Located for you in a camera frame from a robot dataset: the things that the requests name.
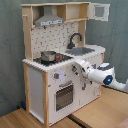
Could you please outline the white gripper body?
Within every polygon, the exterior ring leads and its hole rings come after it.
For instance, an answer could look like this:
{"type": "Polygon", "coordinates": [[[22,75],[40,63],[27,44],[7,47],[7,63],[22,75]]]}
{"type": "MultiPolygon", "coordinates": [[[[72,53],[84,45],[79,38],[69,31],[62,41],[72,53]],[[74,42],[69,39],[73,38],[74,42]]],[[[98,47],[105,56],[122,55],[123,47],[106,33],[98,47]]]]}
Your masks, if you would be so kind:
{"type": "Polygon", "coordinates": [[[87,79],[89,73],[93,70],[92,65],[85,60],[78,59],[74,62],[76,71],[75,74],[81,79],[87,79]]]}

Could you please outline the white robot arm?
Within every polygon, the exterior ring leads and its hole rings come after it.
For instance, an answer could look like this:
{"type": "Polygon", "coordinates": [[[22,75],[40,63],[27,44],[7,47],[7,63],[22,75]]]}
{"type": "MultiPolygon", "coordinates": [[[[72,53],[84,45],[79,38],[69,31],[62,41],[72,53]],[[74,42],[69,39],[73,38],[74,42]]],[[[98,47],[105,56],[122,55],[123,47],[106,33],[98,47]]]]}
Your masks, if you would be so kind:
{"type": "Polygon", "coordinates": [[[115,69],[109,63],[102,63],[98,68],[94,68],[88,61],[79,59],[75,61],[75,65],[81,78],[128,94],[128,80],[125,84],[118,82],[115,69]]]}

